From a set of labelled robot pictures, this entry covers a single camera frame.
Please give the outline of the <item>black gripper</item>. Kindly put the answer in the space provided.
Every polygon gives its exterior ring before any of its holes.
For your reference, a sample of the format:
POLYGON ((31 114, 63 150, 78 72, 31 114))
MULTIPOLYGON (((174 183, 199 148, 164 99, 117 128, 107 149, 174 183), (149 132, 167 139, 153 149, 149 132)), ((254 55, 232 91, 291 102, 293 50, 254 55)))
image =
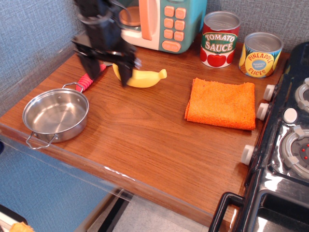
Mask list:
POLYGON ((100 63, 96 59, 101 59, 118 65, 121 83, 125 87, 133 69, 141 67, 135 46, 122 38, 120 24, 114 17, 81 16, 79 19, 85 32, 75 36, 72 41, 89 78, 95 81, 100 76, 100 63))

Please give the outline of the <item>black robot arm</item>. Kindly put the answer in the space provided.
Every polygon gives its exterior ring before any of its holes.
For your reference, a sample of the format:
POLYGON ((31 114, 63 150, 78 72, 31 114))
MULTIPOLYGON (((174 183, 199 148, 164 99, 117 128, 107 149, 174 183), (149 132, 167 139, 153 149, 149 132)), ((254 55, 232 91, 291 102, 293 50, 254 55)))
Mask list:
POLYGON ((100 60, 115 63, 125 87, 133 69, 140 66, 135 46, 121 36, 119 14, 127 9, 116 0, 76 0, 75 4, 85 32, 75 36, 72 42, 86 73, 91 80, 96 80, 101 73, 100 60))

